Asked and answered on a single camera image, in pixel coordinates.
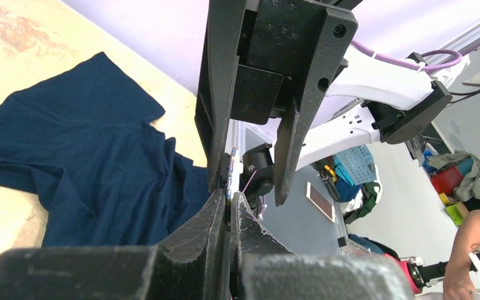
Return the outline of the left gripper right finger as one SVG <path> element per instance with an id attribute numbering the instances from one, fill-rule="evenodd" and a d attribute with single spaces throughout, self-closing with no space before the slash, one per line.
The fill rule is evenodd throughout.
<path id="1" fill-rule="evenodd" d="M 238 299 L 414 299 L 397 262 L 374 253 L 298 255 L 231 201 L 231 280 Z"/>

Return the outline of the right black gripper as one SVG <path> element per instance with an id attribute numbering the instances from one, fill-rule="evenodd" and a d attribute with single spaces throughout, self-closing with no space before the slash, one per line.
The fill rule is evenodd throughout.
<path id="1" fill-rule="evenodd" d="M 245 10 L 246 1 L 209 1 L 194 120 L 213 193 L 230 115 L 260 125 L 284 115 L 274 145 L 275 204 L 282 206 L 328 87 L 349 65 L 344 55 L 358 21 L 321 1 L 260 1 L 242 29 Z"/>

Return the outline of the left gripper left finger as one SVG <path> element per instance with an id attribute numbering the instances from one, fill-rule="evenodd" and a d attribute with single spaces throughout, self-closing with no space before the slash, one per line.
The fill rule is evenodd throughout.
<path id="1" fill-rule="evenodd" d="M 17 248 L 0 254 L 0 299 L 226 299 L 226 197 L 153 246 Z"/>

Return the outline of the blue round brooch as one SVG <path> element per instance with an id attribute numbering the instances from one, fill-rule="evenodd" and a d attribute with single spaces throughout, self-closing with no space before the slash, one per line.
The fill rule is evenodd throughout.
<path id="1" fill-rule="evenodd" d="M 226 200 L 231 202 L 234 193 L 239 189 L 239 157 L 237 147 L 231 150 L 229 166 L 227 169 Z"/>

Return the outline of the navy blue t-shirt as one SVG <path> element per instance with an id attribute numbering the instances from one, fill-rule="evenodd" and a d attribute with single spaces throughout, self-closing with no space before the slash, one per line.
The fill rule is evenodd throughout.
<path id="1" fill-rule="evenodd" d="M 100 52 L 0 105 L 0 186 L 38 195 L 44 246 L 156 244 L 209 197 L 206 169 L 151 126 L 163 114 Z"/>

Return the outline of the person's forearm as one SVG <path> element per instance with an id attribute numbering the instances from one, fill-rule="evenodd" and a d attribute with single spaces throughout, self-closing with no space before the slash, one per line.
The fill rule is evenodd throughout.
<path id="1" fill-rule="evenodd" d="M 449 264 L 468 267 L 469 253 L 480 244 L 480 209 L 471 211 L 461 223 L 454 238 Z"/>

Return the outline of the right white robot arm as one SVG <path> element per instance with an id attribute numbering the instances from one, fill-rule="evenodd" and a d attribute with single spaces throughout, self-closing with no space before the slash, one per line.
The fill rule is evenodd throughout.
<path id="1" fill-rule="evenodd" d="M 422 54 L 398 60 L 353 41 L 357 1 L 210 1 L 195 123 L 208 189 L 221 187 L 230 120 L 280 120 L 272 184 L 339 151 L 418 136 L 449 104 Z"/>

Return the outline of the person's hand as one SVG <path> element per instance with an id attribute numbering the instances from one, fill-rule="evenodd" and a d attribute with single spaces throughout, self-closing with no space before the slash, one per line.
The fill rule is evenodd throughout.
<path id="1" fill-rule="evenodd" d="M 442 298 L 444 300 L 471 300 L 476 290 L 469 277 L 471 260 L 468 253 L 451 253 L 446 266 L 446 273 L 442 284 Z"/>

